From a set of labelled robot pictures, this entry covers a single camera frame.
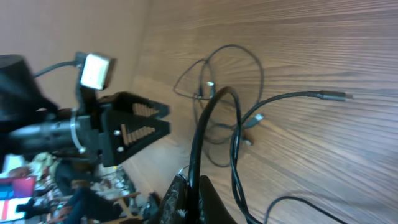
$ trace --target wood grain surface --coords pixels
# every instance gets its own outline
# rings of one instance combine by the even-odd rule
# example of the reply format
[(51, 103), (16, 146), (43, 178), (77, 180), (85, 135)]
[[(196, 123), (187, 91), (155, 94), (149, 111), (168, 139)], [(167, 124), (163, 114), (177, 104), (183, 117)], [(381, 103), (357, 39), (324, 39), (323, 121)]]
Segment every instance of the wood grain surface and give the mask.
[[(250, 212), (264, 218), (282, 195), (303, 197), (348, 223), (398, 223), (398, 1), (155, 0), (132, 91), (170, 105), (172, 133), (125, 163), (145, 193), (165, 193), (188, 164), (195, 123), (192, 101), (172, 92), (193, 62), (224, 44), (252, 50), (265, 70), (262, 99), (305, 90), (338, 90), (347, 102), (292, 98), (261, 109), (238, 171)], [(243, 111), (254, 104), (259, 72), (239, 49), (212, 59), (218, 87), (237, 89)], [(178, 90), (198, 88), (194, 68)], [(213, 119), (233, 123), (230, 108)], [(227, 136), (219, 130), (215, 136)], [(228, 162), (227, 144), (205, 144)], [(231, 191), (231, 171), (202, 156), (227, 209), (244, 223)], [(298, 202), (281, 202), (270, 223), (334, 223)]]

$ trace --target cable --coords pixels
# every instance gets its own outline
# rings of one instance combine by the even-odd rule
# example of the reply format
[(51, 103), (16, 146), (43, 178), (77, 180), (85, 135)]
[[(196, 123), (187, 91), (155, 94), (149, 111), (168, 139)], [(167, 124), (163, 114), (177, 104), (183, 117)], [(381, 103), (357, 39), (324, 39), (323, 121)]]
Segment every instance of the cable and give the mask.
[(45, 69), (43, 69), (43, 70), (37, 72), (36, 74), (33, 75), (33, 77), (34, 77), (34, 78), (37, 78), (37, 77), (39, 77), (39, 76), (42, 76), (42, 75), (46, 74), (47, 72), (50, 72), (50, 71), (52, 71), (52, 70), (54, 70), (54, 69), (57, 69), (57, 68), (60, 68), (60, 67), (63, 67), (63, 66), (69, 66), (69, 65), (70, 65), (70, 66), (77, 66), (77, 63), (78, 63), (78, 62), (77, 62), (76, 60), (70, 61), (70, 62), (56, 63), (55, 65), (51, 65), (51, 66), (49, 66), (48, 68), (45, 68)]
[[(179, 76), (179, 78), (177, 79), (175, 85), (173, 86), (173, 92), (174, 92), (174, 93), (176, 93), (177, 95), (180, 95), (180, 96), (182, 96), (182, 97), (186, 97), (186, 98), (192, 99), (192, 102), (193, 102), (193, 115), (194, 115), (195, 123), (196, 123), (196, 124), (198, 123), (198, 115), (197, 115), (197, 111), (196, 111), (196, 108), (195, 108), (195, 102), (196, 102), (196, 100), (199, 102), (199, 105), (200, 105), (201, 109), (203, 110), (203, 109), (204, 109), (204, 105), (203, 105), (203, 103), (202, 103), (202, 100), (209, 101), (209, 100), (215, 95), (215, 93), (216, 93), (215, 74), (213, 73), (213, 70), (211, 69), (210, 60), (211, 60), (211, 58), (212, 58), (215, 54), (217, 54), (217, 52), (219, 52), (220, 50), (223, 50), (223, 49), (225, 49), (225, 48), (229, 48), (229, 47), (238, 48), (238, 49), (243, 50), (243, 51), (246, 52), (248, 55), (250, 55), (250, 57), (253, 58), (254, 62), (255, 62), (256, 65), (258, 66), (258, 68), (259, 68), (259, 78), (260, 78), (260, 82), (259, 82), (258, 96), (257, 96), (257, 99), (256, 99), (256, 101), (255, 101), (255, 104), (260, 102), (260, 99), (261, 99), (261, 97), (262, 97), (262, 92), (263, 92), (263, 89), (264, 89), (264, 69), (263, 69), (263, 67), (262, 67), (261, 61), (260, 61), (260, 60), (257, 58), (257, 56), (254, 55), (250, 50), (248, 50), (247, 48), (242, 47), (242, 46), (240, 46), (240, 45), (237, 45), (237, 44), (227, 44), (227, 45), (221, 46), (221, 47), (217, 48), (214, 52), (212, 52), (207, 58), (203, 58), (203, 59), (197, 60), (194, 64), (192, 64), (191, 66), (189, 66), (188, 69), (186, 69), (186, 70)], [(190, 70), (192, 70), (196, 65), (198, 65), (199, 63), (202, 63), (202, 62), (203, 62), (203, 65), (202, 65), (201, 70), (200, 70), (200, 73), (199, 73), (198, 93), (194, 93), (192, 96), (189, 96), (189, 95), (185, 95), (185, 94), (183, 94), (183, 93), (178, 92), (176, 89), (177, 89), (177, 86), (178, 86), (178, 84), (180, 83), (181, 79), (182, 79)], [(204, 76), (205, 68), (208, 68), (208, 69), (209, 69), (209, 72), (210, 72), (210, 80), (211, 80), (211, 83), (212, 83), (212, 85), (210, 86), (210, 88), (211, 88), (211, 90), (210, 90), (211, 94), (210, 94), (210, 97), (209, 97), (209, 98), (204, 98), (204, 97), (203, 97), (203, 76)], [(226, 101), (226, 100), (221, 100), (221, 102), (224, 103), (224, 104), (227, 104), (227, 105), (234, 106), (233, 103), (230, 103), (230, 102), (228, 102), (228, 101)], [(210, 122), (212, 123), (212, 125), (207, 129), (207, 131), (209, 131), (209, 130), (211, 130), (211, 129), (213, 129), (213, 128), (224, 128), (224, 129), (229, 129), (229, 130), (232, 130), (232, 131), (235, 129), (235, 124), (233, 124), (233, 125), (228, 125), (228, 124), (223, 124), (223, 123), (217, 123), (216, 121), (213, 121), (212, 119), (210, 119)], [(250, 120), (247, 124), (244, 124), (243, 129), (252, 128), (253, 126), (255, 126), (255, 125), (256, 125), (257, 123), (259, 123), (259, 122), (260, 122), (260, 120), (258, 120), (258, 119), (256, 119), (256, 118), (253, 118), (253, 119)], [(227, 138), (223, 138), (223, 139), (213, 139), (213, 138), (211, 138), (210, 136), (205, 135), (205, 141), (208, 142), (208, 143), (210, 143), (210, 144), (214, 144), (214, 145), (220, 145), (220, 144), (227, 143), (230, 139), (231, 139), (231, 136), (229, 136), (229, 137), (227, 137)], [(227, 163), (227, 164), (219, 164), (219, 163), (215, 162), (215, 161), (211, 158), (209, 150), (205, 151), (205, 156), (208, 158), (208, 160), (209, 160), (213, 165), (215, 165), (215, 166), (217, 166), (217, 167), (229, 167), (229, 166), (230, 166), (229, 163)]]
[[(246, 198), (244, 196), (243, 187), (238, 175), (238, 154), (239, 154), (239, 147), (240, 147), (240, 140), (241, 140), (241, 133), (242, 133), (242, 124), (253, 114), (258, 108), (266, 105), (267, 103), (281, 100), (285, 98), (297, 97), (297, 96), (308, 96), (308, 97), (315, 97), (323, 100), (337, 100), (337, 101), (345, 101), (347, 98), (351, 98), (351, 95), (346, 95), (346, 93), (341, 92), (334, 92), (334, 91), (301, 91), (301, 92), (294, 92), (294, 93), (286, 93), (278, 96), (273, 96), (269, 99), (262, 100), (259, 103), (256, 103), (242, 118), (241, 118), (241, 109), (239, 104), (239, 96), (238, 94), (231, 88), (231, 87), (224, 87), (220, 91), (216, 93), (216, 95), (208, 102), (205, 109), (203, 110), (199, 122), (197, 124), (197, 129), (195, 131), (195, 135), (193, 137), (192, 142), (192, 150), (190, 156), (190, 166), (188, 172), (188, 198), (187, 198), (187, 207), (188, 211), (198, 211), (198, 198), (199, 198), (199, 179), (200, 179), (200, 156), (201, 150), (203, 146), (203, 141), (205, 139), (205, 132), (207, 124), (210, 120), (211, 113), (213, 112), (216, 104), (220, 101), (222, 97), (226, 94), (232, 95), (234, 99), (234, 103), (236, 106), (236, 127), (234, 129), (234, 133), (231, 138), (231, 145), (229, 151), (229, 159), (231, 164), (232, 170), (232, 191), (234, 195), (234, 199), (236, 204), (238, 205), (239, 209), (242, 211), (243, 215), (246, 218), (247, 223), (258, 223), (261, 222), (255, 219), (248, 210), (248, 206), (246, 203)], [(344, 221), (336, 218), (332, 214), (320, 209), (314, 204), (310, 202), (297, 198), (297, 197), (282, 197), (278, 198), (276, 202), (270, 205), (270, 208), (267, 209), (266, 213), (266, 223), (268, 221), (269, 213), (271, 212), (272, 207), (281, 200), (284, 199), (291, 199), (291, 200), (298, 200), (300, 202), (306, 203), (307, 205), (311, 206), (312, 208), (322, 212), (323, 214), (327, 215), (331, 219), (335, 220), (339, 223), (345, 223)], [(197, 215), (195, 212), (188, 212), (188, 222), (194, 223), (197, 219)]]

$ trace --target black cable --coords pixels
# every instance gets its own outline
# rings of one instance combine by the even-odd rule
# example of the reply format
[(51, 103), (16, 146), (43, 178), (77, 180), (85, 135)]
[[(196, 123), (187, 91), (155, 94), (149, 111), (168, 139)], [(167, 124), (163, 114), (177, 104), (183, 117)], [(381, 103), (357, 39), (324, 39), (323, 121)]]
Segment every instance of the black cable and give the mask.
[[(347, 98), (347, 95), (345, 93), (332, 92), (332, 91), (301, 91), (301, 92), (295, 92), (295, 93), (286, 93), (286, 94), (282, 94), (282, 95), (278, 95), (278, 96), (273, 96), (269, 99), (266, 99), (266, 100), (263, 100), (263, 101), (257, 103), (241, 118), (241, 110), (240, 110), (238, 94), (231, 87), (222, 88), (208, 102), (208, 104), (206, 105), (206, 108), (203, 110), (203, 112), (200, 116), (198, 125), (197, 125), (197, 129), (195, 131), (195, 135), (193, 137), (192, 150), (191, 150), (191, 156), (190, 156), (190, 166), (189, 166), (189, 173), (188, 173), (188, 198), (187, 198), (188, 211), (198, 211), (200, 156), (201, 156), (203, 141), (205, 138), (206, 127), (210, 120), (211, 113), (214, 110), (214, 107), (216, 106), (217, 102), (219, 102), (219, 100), (226, 94), (230, 94), (233, 96), (234, 103), (236, 105), (236, 127), (234, 129), (234, 133), (231, 138), (230, 155), (229, 155), (231, 170), (232, 170), (231, 183), (232, 183), (232, 191), (233, 191), (234, 199), (235, 199), (236, 204), (238, 205), (239, 209), (242, 211), (243, 215), (245, 216), (248, 223), (260, 224), (261, 222), (259, 220), (256, 220), (249, 213), (248, 206), (246, 203), (246, 198), (244, 196), (243, 187), (242, 187), (242, 184), (241, 184), (241, 181), (240, 181), (240, 178), (238, 175), (238, 170), (237, 170), (242, 124), (258, 108), (260, 108), (261, 106), (264, 106), (267, 103), (270, 103), (270, 102), (273, 102), (276, 100), (281, 100), (284, 98), (291, 98), (291, 97), (296, 97), (296, 96), (308, 96), (308, 97), (315, 97), (315, 98), (324, 99), (324, 100), (343, 101)], [(268, 221), (269, 212), (271, 211), (272, 207), (278, 201), (281, 201), (284, 199), (298, 200), (300, 202), (306, 203), (307, 205), (311, 206), (312, 208), (314, 208), (314, 209), (318, 210), (319, 212), (322, 212), (326, 216), (330, 217), (331, 219), (333, 219), (339, 223), (345, 223), (344, 221), (340, 220), (339, 218), (333, 216), (332, 214), (320, 209), (316, 205), (314, 205), (304, 199), (297, 198), (297, 197), (282, 197), (282, 198), (278, 198), (276, 200), (276, 202), (271, 203), (270, 208), (267, 209), (266, 222)], [(197, 215), (198, 214), (195, 212), (188, 212), (188, 217), (187, 217), (188, 223), (194, 223), (198, 217)]]
[(33, 75), (33, 77), (37, 78), (37, 77), (39, 77), (41, 75), (46, 74), (47, 72), (50, 72), (50, 71), (52, 71), (54, 69), (57, 69), (57, 68), (60, 68), (60, 67), (63, 67), (63, 66), (77, 66), (77, 63), (78, 62), (76, 60), (70, 61), (70, 62), (56, 63), (55, 65), (51, 65), (48, 68), (45, 68), (45, 69), (37, 72), (36, 74)]
[[(199, 105), (200, 105), (201, 109), (203, 110), (203, 109), (204, 109), (204, 105), (203, 105), (203, 103), (202, 103), (202, 100), (208, 101), (208, 100), (210, 100), (211, 97), (214, 96), (215, 93), (216, 93), (215, 75), (214, 75), (214, 73), (213, 73), (213, 70), (211, 69), (210, 60), (211, 60), (211, 58), (212, 58), (217, 52), (219, 52), (219, 51), (222, 50), (222, 49), (228, 48), (228, 47), (234, 47), (234, 48), (238, 48), (238, 49), (243, 50), (244, 52), (246, 52), (248, 55), (250, 55), (250, 56), (253, 58), (254, 62), (255, 62), (256, 65), (258, 66), (258, 68), (259, 68), (259, 78), (260, 78), (260, 82), (259, 82), (259, 92), (258, 92), (257, 99), (256, 99), (256, 101), (255, 101), (255, 104), (260, 102), (260, 99), (261, 99), (261, 97), (262, 97), (262, 92), (263, 92), (263, 89), (264, 89), (264, 69), (263, 69), (263, 67), (262, 67), (261, 61), (260, 61), (260, 60), (257, 58), (257, 56), (254, 55), (250, 50), (248, 50), (247, 48), (242, 47), (242, 46), (240, 46), (240, 45), (236, 45), (236, 44), (227, 44), (227, 45), (221, 46), (221, 47), (217, 48), (214, 52), (212, 52), (206, 59), (203, 58), (203, 59), (197, 60), (194, 64), (192, 64), (191, 66), (189, 66), (189, 68), (186, 69), (186, 70), (179, 76), (178, 80), (176, 81), (175, 85), (173, 86), (173, 92), (174, 92), (174, 93), (176, 93), (176, 94), (178, 94), (178, 95), (180, 95), (180, 96), (186, 97), (186, 98), (191, 98), (191, 99), (193, 100), (193, 115), (194, 115), (195, 123), (196, 123), (196, 124), (198, 123), (198, 116), (197, 116), (197, 111), (196, 111), (196, 109), (195, 109), (195, 101), (198, 100)], [(200, 73), (199, 73), (198, 93), (194, 93), (193, 96), (189, 96), (189, 95), (185, 95), (185, 94), (183, 94), (183, 93), (179, 93), (179, 92), (176, 90), (176, 88), (177, 88), (178, 84), (180, 83), (181, 79), (182, 79), (190, 70), (192, 70), (197, 64), (202, 63), (202, 62), (203, 62), (203, 65), (202, 65), (201, 70), (200, 70)], [(210, 88), (211, 88), (211, 90), (210, 90), (210, 91), (211, 91), (211, 95), (210, 95), (209, 98), (204, 98), (204, 97), (203, 97), (203, 76), (204, 76), (204, 72), (205, 72), (205, 68), (206, 68), (206, 67), (209, 69), (209, 72), (210, 72), (210, 80), (213, 82), (213, 86), (210, 87)], [(230, 103), (230, 102), (228, 102), (228, 101), (226, 101), (226, 100), (221, 100), (221, 102), (222, 102), (222, 103), (225, 103), (225, 104), (227, 104), (227, 105), (230, 105), (230, 106), (234, 106), (233, 103)], [(250, 122), (249, 125), (246, 125), (246, 124), (245, 124), (245, 125), (243, 125), (243, 129), (252, 128), (252, 127), (255, 126), (258, 122), (259, 122), (259, 121), (254, 121), (254, 122)], [(232, 130), (232, 131), (233, 131), (233, 130), (235, 129), (235, 127), (236, 127), (236, 124), (228, 125), (228, 124), (223, 124), (223, 123), (217, 123), (216, 121), (213, 121), (211, 118), (210, 118), (210, 123), (211, 123), (212, 125), (207, 129), (207, 131), (209, 131), (209, 130), (211, 130), (211, 129), (213, 129), (213, 128), (224, 128), (224, 129), (229, 129), (229, 130)], [(227, 143), (230, 139), (231, 139), (231, 136), (226, 137), (226, 138), (223, 138), (223, 139), (213, 139), (213, 138), (211, 138), (210, 136), (205, 135), (205, 141), (208, 142), (208, 143), (210, 143), (210, 144), (214, 144), (214, 145), (220, 145), (220, 144)], [(228, 167), (228, 166), (229, 166), (229, 163), (227, 163), (227, 164), (219, 164), (219, 163), (215, 162), (215, 161), (211, 158), (210, 152), (209, 152), (209, 151), (205, 151), (205, 156), (208, 158), (208, 160), (209, 160), (213, 165), (215, 165), (215, 166), (217, 166), (217, 167)]]

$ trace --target screen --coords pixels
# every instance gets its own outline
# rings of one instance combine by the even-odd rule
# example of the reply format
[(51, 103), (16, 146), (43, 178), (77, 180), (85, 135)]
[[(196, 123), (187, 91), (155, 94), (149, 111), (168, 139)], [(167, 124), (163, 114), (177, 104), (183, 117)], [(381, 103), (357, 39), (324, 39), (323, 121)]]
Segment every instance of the screen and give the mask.
[(16, 212), (18, 205), (25, 205), (33, 197), (35, 177), (0, 179), (0, 222), (21, 219), (24, 212)]

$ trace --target wooden tabletop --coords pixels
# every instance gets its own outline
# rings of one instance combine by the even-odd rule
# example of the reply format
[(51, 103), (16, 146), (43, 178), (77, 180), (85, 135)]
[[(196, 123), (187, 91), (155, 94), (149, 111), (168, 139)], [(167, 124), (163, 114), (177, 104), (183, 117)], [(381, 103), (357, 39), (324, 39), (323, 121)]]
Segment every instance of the wooden tabletop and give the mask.
[[(305, 90), (354, 95), (347, 102), (292, 98), (258, 110), (265, 119), (248, 130), (254, 145), (243, 146), (238, 161), (251, 214), (262, 220), (275, 198), (295, 195), (348, 223), (397, 223), (397, 27), (395, 0), (154, 0), (131, 90), (170, 105), (165, 120), (172, 133), (132, 157), (126, 170), (140, 191), (166, 192), (188, 164), (195, 131), (192, 101), (174, 94), (174, 83), (216, 48), (240, 44), (265, 69), (262, 99)], [(253, 59), (239, 49), (224, 49), (211, 62), (218, 88), (235, 88), (246, 112), (259, 86)], [(187, 74), (178, 90), (196, 92), (199, 71)], [(233, 124), (234, 112), (219, 106), (213, 118)], [(229, 161), (227, 144), (204, 148), (216, 161)], [(201, 173), (244, 223), (230, 168), (217, 168), (202, 156)], [(301, 203), (281, 202), (270, 223), (333, 222)]]

